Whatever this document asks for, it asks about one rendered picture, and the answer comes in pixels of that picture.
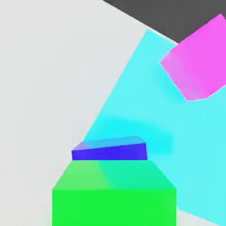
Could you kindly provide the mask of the small green cube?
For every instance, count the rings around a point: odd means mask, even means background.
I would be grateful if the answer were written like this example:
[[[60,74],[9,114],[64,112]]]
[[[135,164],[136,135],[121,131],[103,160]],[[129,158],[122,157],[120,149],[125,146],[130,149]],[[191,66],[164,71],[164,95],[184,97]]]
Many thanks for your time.
[[[176,226],[176,205],[152,161],[71,161],[52,190],[52,226]]]

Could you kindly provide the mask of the small blue cube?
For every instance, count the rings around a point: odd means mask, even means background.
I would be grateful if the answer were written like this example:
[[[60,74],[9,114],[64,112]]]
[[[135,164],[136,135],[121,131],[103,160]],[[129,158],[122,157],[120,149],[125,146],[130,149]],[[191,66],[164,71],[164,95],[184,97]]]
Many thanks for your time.
[[[82,141],[72,160],[147,160],[146,143],[138,136]]]

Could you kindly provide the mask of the small magenta cube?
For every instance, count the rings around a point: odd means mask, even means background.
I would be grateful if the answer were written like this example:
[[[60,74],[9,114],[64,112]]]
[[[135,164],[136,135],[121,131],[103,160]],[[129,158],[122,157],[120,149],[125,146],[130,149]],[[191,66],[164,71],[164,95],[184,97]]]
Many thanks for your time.
[[[160,65],[185,100],[205,99],[226,85],[226,19],[207,22],[172,48]]]

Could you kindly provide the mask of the large cyan box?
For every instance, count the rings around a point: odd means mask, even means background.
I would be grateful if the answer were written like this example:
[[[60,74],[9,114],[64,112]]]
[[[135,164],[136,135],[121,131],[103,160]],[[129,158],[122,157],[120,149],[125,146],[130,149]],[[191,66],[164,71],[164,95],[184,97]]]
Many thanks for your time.
[[[179,209],[226,226],[226,87],[186,101],[159,63],[173,47],[144,33],[85,140],[142,138]]]

